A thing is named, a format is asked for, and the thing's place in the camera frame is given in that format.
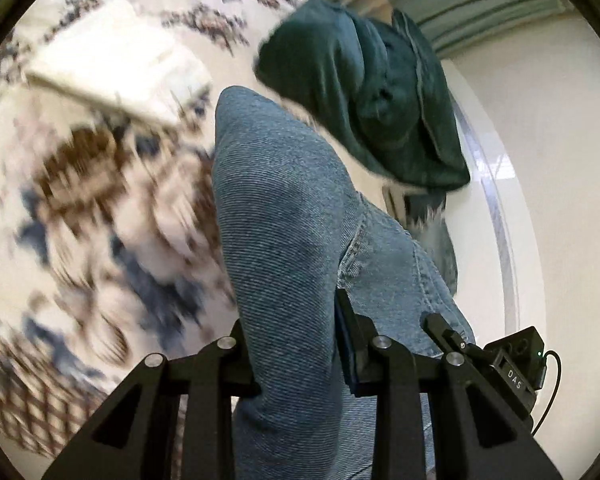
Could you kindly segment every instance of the floral pattern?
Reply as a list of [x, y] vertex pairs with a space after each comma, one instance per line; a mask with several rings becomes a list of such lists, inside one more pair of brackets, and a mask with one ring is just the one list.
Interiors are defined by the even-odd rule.
[[29, 16], [45, 25], [0, 46], [0, 431], [45, 456], [146, 354], [194, 354], [231, 330], [213, 110], [232, 84], [277, 98], [251, 63], [302, 0], [128, 0], [214, 80], [174, 129], [23, 80], [38, 48], [107, 1], [40, 0], [57, 19]]

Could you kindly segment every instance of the screw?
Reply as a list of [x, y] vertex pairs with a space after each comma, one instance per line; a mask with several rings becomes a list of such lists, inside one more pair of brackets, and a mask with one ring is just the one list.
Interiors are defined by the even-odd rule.
[[460, 366], [464, 364], [464, 356], [458, 352], [451, 352], [446, 355], [446, 362], [453, 366]]
[[391, 338], [385, 335], [377, 335], [371, 340], [371, 344], [381, 350], [386, 350], [391, 346]]
[[222, 350], [230, 350], [231, 348], [236, 346], [237, 343], [238, 342], [233, 337], [221, 337], [220, 339], [218, 339], [218, 348], [221, 348]]
[[149, 354], [144, 358], [144, 364], [149, 368], [160, 366], [162, 361], [164, 361], [164, 357], [162, 357], [160, 354]]

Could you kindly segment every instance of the green cloth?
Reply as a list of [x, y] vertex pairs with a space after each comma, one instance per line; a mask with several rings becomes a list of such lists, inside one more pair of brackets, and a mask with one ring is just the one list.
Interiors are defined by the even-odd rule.
[[427, 189], [469, 182], [442, 67], [418, 27], [308, 0], [260, 47], [255, 73], [374, 173]]

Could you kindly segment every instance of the white folded cloth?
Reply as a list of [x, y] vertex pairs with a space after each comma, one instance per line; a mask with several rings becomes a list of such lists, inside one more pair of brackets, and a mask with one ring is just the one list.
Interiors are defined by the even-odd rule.
[[113, 0], [60, 32], [24, 67], [28, 79], [159, 126], [211, 85], [204, 64], [170, 33]]

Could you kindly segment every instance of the blue denim jeans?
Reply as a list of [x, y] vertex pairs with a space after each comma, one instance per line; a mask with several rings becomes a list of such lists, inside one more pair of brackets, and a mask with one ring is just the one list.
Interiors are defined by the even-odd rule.
[[[262, 394], [234, 415], [237, 478], [366, 479], [376, 402], [356, 399], [334, 341], [333, 302], [412, 352], [436, 356], [421, 329], [441, 313], [473, 333], [431, 259], [354, 189], [328, 143], [274, 102], [241, 87], [216, 108], [213, 186], [224, 260]], [[433, 443], [422, 399], [427, 468]]]

